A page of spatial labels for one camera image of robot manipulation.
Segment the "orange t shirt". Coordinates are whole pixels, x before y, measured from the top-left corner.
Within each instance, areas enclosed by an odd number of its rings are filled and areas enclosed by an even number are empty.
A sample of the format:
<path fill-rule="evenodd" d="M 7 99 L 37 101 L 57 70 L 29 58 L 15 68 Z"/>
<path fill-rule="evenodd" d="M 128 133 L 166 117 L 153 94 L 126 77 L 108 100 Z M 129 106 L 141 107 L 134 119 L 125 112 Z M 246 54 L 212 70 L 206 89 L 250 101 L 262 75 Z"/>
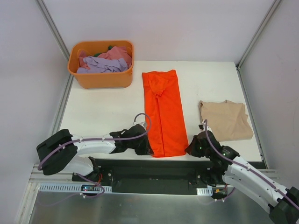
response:
<path fill-rule="evenodd" d="M 144 109 L 151 122 L 149 144 L 154 157 L 185 155 L 188 147 L 178 77 L 175 70 L 142 73 Z"/>

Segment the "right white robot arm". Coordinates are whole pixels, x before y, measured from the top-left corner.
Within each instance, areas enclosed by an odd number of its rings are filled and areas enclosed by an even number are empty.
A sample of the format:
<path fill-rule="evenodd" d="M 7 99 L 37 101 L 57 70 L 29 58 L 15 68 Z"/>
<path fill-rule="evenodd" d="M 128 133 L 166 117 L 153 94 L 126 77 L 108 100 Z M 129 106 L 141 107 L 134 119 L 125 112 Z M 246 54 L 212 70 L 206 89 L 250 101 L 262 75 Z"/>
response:
<path fill-rule="evenodd" d="M 275 224 L 294 224 L 299 220 L 299 190 L 267 177 L 233 148 L 221 145 L 211 131 L 195 135 L 185 151 L 212 162 L 209 171 L 201 175 L 206 184 L 233 186 L 260 205 Z"/>

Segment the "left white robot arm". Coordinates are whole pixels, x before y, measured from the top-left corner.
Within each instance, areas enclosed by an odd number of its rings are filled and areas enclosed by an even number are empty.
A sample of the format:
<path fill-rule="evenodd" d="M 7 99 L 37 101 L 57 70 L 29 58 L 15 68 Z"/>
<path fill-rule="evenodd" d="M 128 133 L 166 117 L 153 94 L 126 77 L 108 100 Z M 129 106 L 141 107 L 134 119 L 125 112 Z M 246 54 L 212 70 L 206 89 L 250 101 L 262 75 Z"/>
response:
<path fill-rule="evenodd" d="M 44 175 L 71 172 L 96 182 L 100 171 L 92 154 L 118 154 L 127 149 L 133 149 L 137 155 L 154 154 L 143 125 L 110 132 L 101 138 L 79 137 L 70 134 L 68 129 L 62 129 L 37 146 L 38 170 Z"/>

